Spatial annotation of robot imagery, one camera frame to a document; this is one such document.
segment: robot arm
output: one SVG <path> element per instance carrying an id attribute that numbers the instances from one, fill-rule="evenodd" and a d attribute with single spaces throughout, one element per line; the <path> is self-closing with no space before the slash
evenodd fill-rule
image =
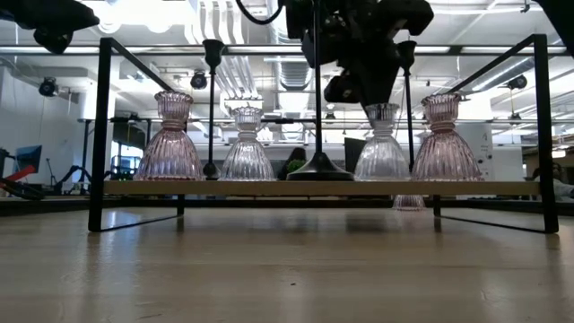
<path id="1" fill-rule="evenodd" d="M 336 61 L 343 68 L 325 89 L 331 102 L 388 102 L 404 58 L 393 38 L 400 30 L 420 35 L 434 18 L 425 0 L 324 0 L 321 65 Z M 302 40 L 309 66 L 315 67 L 313 4 L 285 2 L 289 37 Z"/>
<path id="2" fill-rule="evenodd" d="M 546 16 L 560 35 L 562 42 L 574 56 L 574 24 L 572 23 L 572 12 L 574 12 L 574 2 L 564 0 L 535 0 L 544 10 Z"/>
<path id="3" fill-rule="evenodd" d="M 0 2 L 0 20 L 34 31 L 34 39 L 54 54 L 62 54 L 75 31 L 100 23 L 93 10 L 75 0 L 9 0 Z"/>

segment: table surface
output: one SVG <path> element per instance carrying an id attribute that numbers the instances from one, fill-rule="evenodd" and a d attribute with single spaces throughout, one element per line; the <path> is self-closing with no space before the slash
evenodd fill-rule
<path id="1" fill-rule="evenodd" d="M 105 210 L 105 225 L 172 214 Z M 542 225 L 538 215 L 445 215 Z M 187 209 L 102 234 L 87 213 L 0 218 L 4 322 L 571 322 L 574 222 L 557 235 L 430 211 Z"/>

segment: white wall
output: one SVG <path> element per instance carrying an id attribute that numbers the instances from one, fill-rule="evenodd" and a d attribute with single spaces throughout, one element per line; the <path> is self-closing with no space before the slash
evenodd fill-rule
<path id="1" fill-rule="evenodd" d="M 493 152 L 494 180 L 524 181 L 522 148 L 495 147 Z"/>
<path id="2" fill-rule="evenodd" d="M 75 160 L 82 159 L 83 125 L 77 122 L 78 105 L 42 97 L 36 85 L 12 77 L 6 68 L 0 69 L 0 83 L 0 146 L 14 154 L 16 148 L 41 144 L 39 173 L 28 176 L 28 181 L 50 183 L 46 158 L 60 180 Z M 4 176 L 12 172 L 13 162 L 6 160 Z"/>

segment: computer monitor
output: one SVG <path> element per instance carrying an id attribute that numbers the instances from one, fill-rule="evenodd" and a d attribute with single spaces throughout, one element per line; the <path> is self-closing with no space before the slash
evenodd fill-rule
<path id="1" fill-rule="evenodd" d="M 366 140 L 345 138 L 344 139 L 344 167 L 350 173 L 355 172 L 357 162 L 361 156 L 362 148 L 367 144 Z"/>
<path id="2" fill-rule="evenodd" d="M 28 166 L 34 167 L 34 173 L 38 173 L 39 159 L 41 154 L 41 145 L 16 149 L 16 154 L 14 155 L 13 173 L 23 170 Z"/>

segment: ribbed glass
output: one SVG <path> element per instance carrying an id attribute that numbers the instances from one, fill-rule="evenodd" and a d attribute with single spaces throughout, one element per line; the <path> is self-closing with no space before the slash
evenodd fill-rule
<path id="1" fill-rule="evenodd" d="M 179 92 L 159 92 L 162 130 L 145 148 L 135 180 L 202 180 L 199 156 L 184 132 L 193 98 Z"/>
<path id="2" fill-rule="evenodd" d="M 460 95 L 439 94 L 422 101 L 432 135 L 424 140 L 413 168 L 415 180 L 482 180 L 473 152 L 455 131 Z"/>
<path id="3" fill-rule="evenodd" d="M 422 211 L 426 205 L 422 196 L 395 196 L 393 208 L 398 211 Z"/>
<path id="4" fill-rule="evenodd" d="M 273 167 L 257 141 L 263 110 L 251 107 L 233 110 L 238 141 L 223 163 L 220 180 L 274 180 Z"/>
<path id="5" fill-rule="evenodd" d="M 403 150 L 393 137 L 398 106 L 374 104 L 365 108 L 373 137 L 362 149 L 355 179 L 357 180 L 406 180 L 410 178 Z"/>

